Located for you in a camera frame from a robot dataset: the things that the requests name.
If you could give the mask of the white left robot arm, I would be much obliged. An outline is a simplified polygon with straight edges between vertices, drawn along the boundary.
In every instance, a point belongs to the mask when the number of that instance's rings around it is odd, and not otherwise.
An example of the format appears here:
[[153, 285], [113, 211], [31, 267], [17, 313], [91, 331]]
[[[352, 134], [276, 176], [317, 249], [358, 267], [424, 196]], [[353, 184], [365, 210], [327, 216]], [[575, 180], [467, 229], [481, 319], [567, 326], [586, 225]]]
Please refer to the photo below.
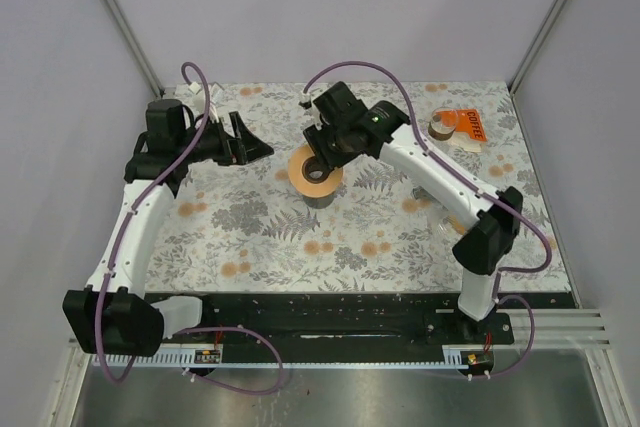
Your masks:
[[195, 117], [176, 99], [150, 102], [145, 118], [146, 130], [125, 167], [121, 210], [104, 254], [86, 286], [68, 291], [63, 300], [75, 338], [89, 354], [151, 357], [182, 330], [196, 342], [214, 336], [217, 319], [200, 298], [146, 301], [156, 238], [190, 165], [242, 166], [274, 153], [236, 111], [230, 114], [231, 133], [220, 122]]

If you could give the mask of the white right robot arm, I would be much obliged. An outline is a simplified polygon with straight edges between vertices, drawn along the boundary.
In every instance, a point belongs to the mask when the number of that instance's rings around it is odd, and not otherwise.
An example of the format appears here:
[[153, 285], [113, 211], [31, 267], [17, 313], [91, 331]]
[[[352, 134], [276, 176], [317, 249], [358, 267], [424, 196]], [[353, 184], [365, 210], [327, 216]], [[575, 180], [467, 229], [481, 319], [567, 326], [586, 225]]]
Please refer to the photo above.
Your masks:
[[466, 342], [480, 341], [491, 329], [497, 267], [519, 234], [520, 191], [499, 190], [474, 178], [428, 145], [398, 107], [379, 101], [368, 108], [343, 82], [303, 106], [319, 114], [320, 125], [303, 134], [323, 170], [331, 172], [367, 155], [398, 169], [454, 214], [464, 228], [452, 247], [463, 268], [455, 330]]

